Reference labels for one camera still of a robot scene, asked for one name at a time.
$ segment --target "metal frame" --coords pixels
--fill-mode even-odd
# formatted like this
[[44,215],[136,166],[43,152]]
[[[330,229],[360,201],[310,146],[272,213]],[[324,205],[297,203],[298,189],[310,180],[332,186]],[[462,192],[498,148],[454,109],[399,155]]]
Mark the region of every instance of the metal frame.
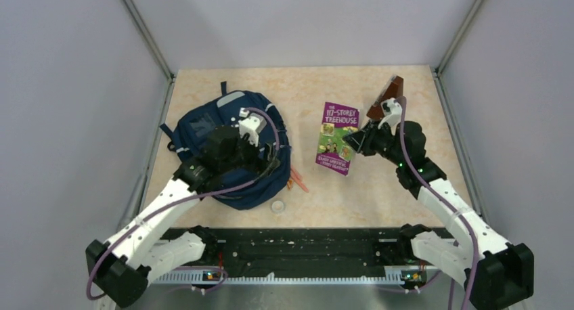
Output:
[[453,54],[456,52],[456,49],[462,42],[462,39],[465,37],[466,33],[472,26],[472,23],[474,22],[474,17],[477,16],[478,12],[484,5],[484,2],[486,2],[486,0],[474,0],[472,7],[466,14],[466,17],[462,21],[462,24],[460,25],[458,31],[456,32],[456,35],[454,36],[447,51],[445,52],[445,55],[443,56],[443,58],[441,58],[441,62],[439,63],[439,66],[436,69],[436,73],[439,78],[445,72],[448,64],[450,63],[450,60],[452,59]]
[[135,6],[133,0],[121,0],[121,1],[124,7],[126,8],[128,14],[130,15],[134,26],[141,35],[141,38],[143,39],[144,43],[150,50],[150,53],[152,54],[154,61],[158,64],[165,77],[169,81],[173,80],[175,76],[173,72],[171,72],[169,65],[167,65],[167,62],[163,57],[163,54],[158,47],[158,44],[154,40],[154,37],[152,36],[152,33],[150,32],[148,27],[146,26],[144,19],[139,14],[139,11],[137,10],[137,7]]

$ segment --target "book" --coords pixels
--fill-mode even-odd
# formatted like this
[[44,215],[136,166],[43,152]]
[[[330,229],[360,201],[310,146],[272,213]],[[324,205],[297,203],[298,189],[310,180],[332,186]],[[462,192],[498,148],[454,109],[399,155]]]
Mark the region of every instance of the book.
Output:
[[356,132],[358,128],[357,108],[326,102],[315,163],[348,175],[355,152],[343,141],[343,136]]

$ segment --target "white wall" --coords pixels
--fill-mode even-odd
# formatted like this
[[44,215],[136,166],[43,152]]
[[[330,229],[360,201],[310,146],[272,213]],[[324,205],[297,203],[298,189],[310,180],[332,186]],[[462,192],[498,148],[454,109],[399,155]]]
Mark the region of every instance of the white wall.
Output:
[[173,70],[437,65],[474,0],[134,0]]
[[535,255],[538,309],[574,277],[574,5],[488,0],[445,74],[492,225]]
[[0,0],[0,309],[87,309],[165,79],[119,0]]

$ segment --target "cable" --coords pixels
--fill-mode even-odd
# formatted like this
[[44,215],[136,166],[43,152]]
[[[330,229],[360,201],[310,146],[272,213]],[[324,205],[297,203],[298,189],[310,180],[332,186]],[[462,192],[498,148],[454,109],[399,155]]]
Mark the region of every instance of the cable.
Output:
[[[446,199],[444,199],[436,190],[434,190],[431,185],[429,185],[419,174],[418,171],[416,170],[415,166],[412,164],[411,159],[409,157],[409,154],[407,152],[407,148],[405,145],[405,131],[404,131],[404,125],[405,125],[405,115],[406,115],[406,111],[407,111],[407,98],[402,96],[402,97],[398,97],[397,101],[399,101],[399,103],[403,106],[403,112],[401,113],[401,128],[399,131],[399,136],[401,139],[401,149],[403,150],[403,155],[405,157],[405,161],[408,164],[409,168],[411,169],[412,173],[414,174],[414,176],[416,177],[416,179],[419,180],[419,182],[426,188],[428,189],[433,195],[435,195],[444,205],[446,205],[446,207],[452,211],[453,213],[455,213],[457,210],[456,208]],[[470,293],[472,292],[472,286],[474,285],[474,278],[477,276],[477,264],[479,263],[479,242],[477,240],[477,236],[474,233],[474,230],[472,230],[472,227],[470,226],[470,223],[466,220],[466,218],[464,218],[463,215],[459,216],[460,221],[462,222],[462,224],[465,226],[465,228],[468,230],[468,233],[470,234],[470,239],[472,240],[472,249],[473,249],[473,255],[472,255],[472,266],[470,268],[470,276],[468,278],[468,284],[466,286],[466,291],[464,293],[464,300],[462,301],[462,306],[461,309],[465,310],[468,306],[468,303],[470,302]]]
[[[230,192],[234,192],[236,190],[242,190],[245,187],[250,186],[251,184],[253,184],[255,181],[248,181],[246,183],[243,183],[241,185],[238,185],[236,187],[232,187],[232,188],[227,188],[224,190],[217,190],[215,192],[208,192],[208,193],[203,193],[203,194],[199,194],[199,195],[193,195],[193,196],[188,196],[186,198],[182,198],[180,200],[176,200],[175,202],[171,202],[169,204],[166,204],[160,208],[158,208],[157,210],[151,212],[147,217],[144,217],[142,222],[148,222],[150,219],[152,219],[153,217],[155,217],[156,215],[160,214],[161,212],[172,208],[174,206],[183,204],[185,202],[189,202],[190,200],[195,200],[197,198],[205,198],[208,196],[212,196],[212,195],[217,195],[217,194],[226,194],[226,193],[230,193]],[[114,242],[111,246],[108,247],[108,249],[103,253],[103,255],[97,260],[97,262],[95,263],[93,269],[90,272],[89,275],[89,279],[88,279],[88,284],[86,286],[86,296],[89,300],[97,300],[99,298],[103,298],[106,294],[100,294],[97,296],[93,296],[91,295],[91,286],[93,283],[93,280],[95,278],[95,275],[98,271],[98,269],[100,269],[100,266],[102,266],[102,263],[104,262],[104,260],[108,257],[109,254],[112,253],[112,251],[119,246],[128,236],[130,236],[135,230],[137,230],[137,228],[139,228],[139,225],[136,224],[133,227],[131,227],[128,231],[126,231],[125,234],[123,234],[118,240],[116,240],[116,242]]]
[[180,266],[176,269],[174,269],[174,271],[187,271],[189,269],[193,269],[193,270],[198,270],[198,271],[218,271],[219,273],[223,274],[223,279],[220,280],[219,282],[217,282],[217,284],[215,284],[214,286],[208,288],[207,290],[205,290],[205,294],[209,293],[209,292],[213,292],[215,290],[218,290],[221,288],[221,286],[223,285],[223,283],[229,278],[229,274],[227,273],[226,270],[224,270],[223,268],[219,268],[219,267],[202,267],[202,266]]
[[147,307],[146,309],[151,309],[152,305],[155,305],[157,302],[161,301],[161,299],[163,299],[166,295],[171,294],[175,291],[178,290],[192,290],[192,291],[200,291],[203,295],[209,293],[209,292],[213,292],[215,290],[217,290],[218,288],[221,287],[221,285],[224,283],[225,280],[227,280],[227,278],[229,277],[229,274],[226,272],[226,270],[222,269],[222,268],[218,268],[218,267],[177,267],[174,269],[174,271],[183,271],[183,270],[188,270],[188,269],[197,269],[200,271],[218,271],[219,273],[223,274],[223,279],[220,280],[217,284],[215,284],[214,286],[212,286],[211,288],[208,288],[207,290],[204,289],[199,289],[196,288],[193,285],[182,285],[182,286],[176,286],[174,288],[171,288],[169,290],[167,290],[166,292],[162,293],[152,304],[150,304],[149,307]]
[[[267,113],[265,113],[264,111],[258,109],[258,108],[246,108],[247,110],[250,110],[252,112],[255,112],[257,114],[260,114],[261,116],[265,117],[265,119],[267,119],[267,122],[269,123],[269,125],[271,126],[271,128],[273,129],[273,134],[275,135],[275,149],[279,150],[280,149],[280,143],[279,143],[279,132],[277,131],[277,127],[275,126],[275,124],[273,123],[273,120],[271,119],[271,117],[269,117],[269,115]],[[227,194],[230,192],[234,192],[237,190],[242,190],[245,187],[248,187],[250,185],[252,185],[255,182],[255,180],[251,180],[248,181],[246,183],[243,183],[241,185],[237,185],[236,187],[232,187],[232,188],[226,188],[223,190],[217,190],[214,192],[207,192],[207,193],[203,193],[203,194],[198,194],[198,195],[193,195],[193,196],[188,196],[186,198],[182,198],[180,200],[176,200],[175,202],[171,202],[169,204],[166,204],[160,208],[158,208],[157,210],[151,212],[147,217],[144,217],[142,219],[142,222],[147,222],[150,219],[153,219],[156,215],[160,214],[161,212],[170,209],[174,206],[183,204],[185,202],[189,202],[190,200],[195,200],[198,198],[205,198],[205,197],[209,197],[209,196],[213,196],[213,195],[221,195],[221,194]],[[95,279],[96,273],[97,271],[100,269],[100,267],[102,266],[102,263],[104,262],[104,260],[112,253],[112,251],[119,246],[124,240],[127,239],[128,236],[130,236],[135,230],[137,230],[137,228],[139,228],[139,225],[136,224],[133,227],[131,227],[128,231],[126,231],[126,233],[124,233],[118,240],[116,240],[116,242],[114,242],[111,246],[108,247],[108,249],[100,256],[100,258],[95,262],[95,265],[93,266],[93,269],[90,272],[89,278],[88,278],[88,283],[86,285],[86,297],[88,298],[88,300],[91,301],[95,301],[98,300],[100,298],[103,298],[106,293],[102,293],[100,295],[97,296],[93,296],[91,293],[91,287],[93,285],[93,281]]]
[[273,120],[271,119],[271,117],[269,117],[269,115],[262,111],[259,108],[255,108],[255,107],[249,107],[249,108],[245,108],[245,110],[249,110],[251,112],[254,112],[256,114],[260,114],[261,116],[265,117],[265,119],[267,120],[267,122],[269,123],[269,125],[271,125],[271,129],[273,129],[273,135],[275,135],[275,150],[279,151],[280,147],[279,147],[279,131],[277,130],[277,127],[275,126],[275,123],[273,123]]
[[425,285],[421,286],[418,288],[418,290],[405,290],[405,289],[396,289],[396,288],[379,288],[377,287],[378,290],[381,290],[383,292],[389,292],[389,293],[397,293],[397,294],[409,294],[409,293],[421,293],[424,289],[428,288],[430,285],[433,285],[433,283],[437,280],[437,277],[439,277],[440,273],[442,273],[441,271],[436,272],[431,278],[430,280],[428,280]]

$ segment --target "backpack logo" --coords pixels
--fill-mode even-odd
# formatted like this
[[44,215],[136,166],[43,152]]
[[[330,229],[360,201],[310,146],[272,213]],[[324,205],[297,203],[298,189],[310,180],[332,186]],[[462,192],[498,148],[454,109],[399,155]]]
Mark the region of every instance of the backpack logo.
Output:
[[209,134],[215,129],[215,123],[207,113],[199,116],[198,118],[192,119],[192,121],[190,121],[190,126],[198,138]]

